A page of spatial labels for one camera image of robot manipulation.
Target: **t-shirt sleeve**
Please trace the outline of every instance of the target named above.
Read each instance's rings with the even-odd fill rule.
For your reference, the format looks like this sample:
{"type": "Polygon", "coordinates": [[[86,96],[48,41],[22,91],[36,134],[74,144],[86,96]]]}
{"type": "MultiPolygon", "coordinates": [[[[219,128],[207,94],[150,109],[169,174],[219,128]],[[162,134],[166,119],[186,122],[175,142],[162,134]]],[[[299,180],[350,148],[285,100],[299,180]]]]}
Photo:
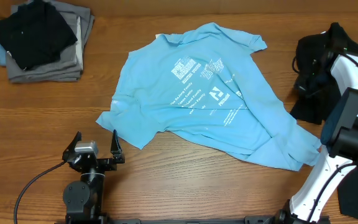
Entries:
{"type": "Polygon", "coordinates": [[[163,131],[156,120],[142,111],[138,101],[125,95],[114,95],[110,111],[102,112],[98,120],[100,126],[113,132],[129,144],[142,149],[159,131],[163,131]]]}
{"type": "Polygon", "coordinates": [[[243,62],[247,69],[234,79],[248,108],[269,135],[275,138],[283,153],[288,153],[298,162],[315,165],[319,156],[317,149],[321,145],[320,140],[297,125],[251,57],[243,62]]]}
{"type": "Polygon", "coordinates": [[[267,48],[266,43],[262,40],[260,35],[249,34],[240,30],[227,29],[220,27],[217,24],[214,24],[214,26],[232,41],[247,47],[251,53],[267,48]]]}

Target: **light blue t-shirt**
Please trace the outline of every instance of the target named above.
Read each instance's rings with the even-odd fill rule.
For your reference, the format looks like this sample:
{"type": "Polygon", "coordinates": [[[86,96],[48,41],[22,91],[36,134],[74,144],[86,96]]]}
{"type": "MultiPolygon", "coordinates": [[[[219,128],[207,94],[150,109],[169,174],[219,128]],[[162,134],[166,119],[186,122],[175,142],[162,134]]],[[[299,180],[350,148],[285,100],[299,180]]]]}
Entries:
{"type": "Polygon", "coordinates": [[[4,47],[0,44],[0,66],[6,66],[6,50],[4,47]]]}
{"type": "Polygon", "coordinates": [[[285,111],[250,56],[266,47],[215,23],[162,34],[129,53],[111,110],[96,122],[139,149],[171,131],[263,166],[313,166],[319,139],[285,111]]]}

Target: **black metal base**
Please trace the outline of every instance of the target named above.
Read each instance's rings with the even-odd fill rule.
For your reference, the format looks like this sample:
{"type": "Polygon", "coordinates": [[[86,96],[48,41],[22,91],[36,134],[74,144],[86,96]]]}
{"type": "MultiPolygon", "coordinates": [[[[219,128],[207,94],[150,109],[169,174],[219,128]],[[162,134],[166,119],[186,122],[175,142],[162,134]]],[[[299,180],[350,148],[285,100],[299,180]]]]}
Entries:
{"type": "MultiPolygon", "coordinates": [[[[257,217],[254,219],[250,217],[249,219],[210,219],[210,220],[156,220],[156,221],[140,221],[139,219],[131,219],[131,220],[109,220],[108,224],[264,224],[261,221],[263,217],[257,217]]],[[[93,220],[89,222],[89,224],[94,224],[97,220],[93,220]]]]}
{"type": "Polygon", "coordinates": [[[244,220],[245,224],[273,224],[274,217],[271,215],[254,215],[247,216],[244,220]]]}

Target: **white graphic print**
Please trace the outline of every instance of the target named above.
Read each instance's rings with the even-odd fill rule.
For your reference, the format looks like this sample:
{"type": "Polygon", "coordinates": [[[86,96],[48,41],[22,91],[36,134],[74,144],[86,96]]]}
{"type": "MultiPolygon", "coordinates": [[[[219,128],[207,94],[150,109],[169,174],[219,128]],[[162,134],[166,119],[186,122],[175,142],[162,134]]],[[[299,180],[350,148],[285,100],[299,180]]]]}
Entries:
{"type": "Polygon", "coordinates": [[[210,79],[213,73],[220,73],[224,68],[222,60],[219,58],[216,62],[211,61],[204,66],[204,70],[201,72],[201,76],[210,79]]]}
{"type": "MultiPolygon", "coordinates": [[[[212,91],[209,93],[216,101],[219,101],[219,99],[223,96],[223,92],[218,89],[216,86],[214,86],[214,88],[212,89],[212,91]]],[[[224,98],[218,103],[219,106],[222,106],[224,104],[224,102],[227,101],[227,99],[229,99],[230,94],[226,93],[226,95],[224,96],[224,98]]]]}
{"type": "Polygon", "coordinates": [[[176,62],[171,72],[181,80],[195,64],[196,62],[193,59],[186,56],[176,62]]]}
{"type": "MultiPolygon", "coordinates": [[[[173,105],[174,103],[176,103],[177,100],[179,100],[179,99],[181,98],[181,96],[182,96],[183,94],[185,94],[185,91],[187,91],[187,89],[189,89],[189,87],[192,86],[192,84],[193,84],[193,83],[191,82],[191,83],[189,83],[186,87],[184,87],[184,89],[178,94],[178,96],[175,97],[175,100],[173,100],[170,104],[173,105]]],[[[186,97],[185,97],[183,100],[181,100],[181,102],[179,102],[178,105],[182,104],[182,103],[184,102],[184,100],[186,99],[186,97]]]]}
{"type": "Polygon", "coordinates": [[[225,82],[225,83],[233,82],[233,78],[234,78],[234,74],[233,74],[233,76],[231,77],[230,80],[226,80],[226,81],[224,81],[224,82],[225,82]]]}
{"type": "Polygon", "coordinates": [[[212,115],[215,111],[216,111],[216,109],[213,109],[213,110],[209,113],[209,115],[212,115]]]}
{"type": "Polygon", "coordinates": [[[237,115],[237,112],[242,109],[242,105],[240,105],[238,107],[238,109],[236,110],[230,110],[229,111],[229,114],[226,116],[226,118],[224,119],[223,123],[224,125],[228,125],[228,124],[231,124],[232,120],[234,119],[234,117],[237,115]]]}
{"type": "Polygon", "coordinates": [[[194,67],[193,71],[191,71],[191,72],[196,73],[197,70],[198,70],[198,68],[200,68],[200,67],[201,67],[201,64],[198,63],[198,64],[196,65],[196,67],[194,67]]]}
{"type": "Polygon", "coordinates": [[[181,82],[182,82],[183,84],[185,84],[185,83],[187,82],[187,80],[189,80],[192,76],[193,76],[193,74],[190,72],[190,73],[186,76],[186,78],[184,78],[181,82]]]}
{"type": "Polygon", "coordinates": [[[223,92],[221,90],[219,90],[218,88],[216,88],[216,86],[214,86],[214,88],[212,89],[212,91],[209,94],[217,101],[219,100],[218,97],[223,96],[223,92]]]}
{"type": "Polygon", "coordinates": [[[241,94],[240,91],[237,91],[237,92],[236,92],[236,95],[237,95],[237,96],[240,96],[240,98],[243,99],[242,94],[241,94]]]}

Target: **folded clothes stack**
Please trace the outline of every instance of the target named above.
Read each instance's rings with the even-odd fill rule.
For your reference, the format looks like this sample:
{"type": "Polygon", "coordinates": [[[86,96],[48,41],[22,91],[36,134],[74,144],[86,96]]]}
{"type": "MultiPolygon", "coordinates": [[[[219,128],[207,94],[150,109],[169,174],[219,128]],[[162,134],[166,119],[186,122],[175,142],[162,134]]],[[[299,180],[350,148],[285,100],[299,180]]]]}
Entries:
{"type": "Polygon", "coordinates": [[[0,65],[13,83],[75,82],[94,16],[89,8],[54,0],[12,6],[0,20],[0,65]]]}

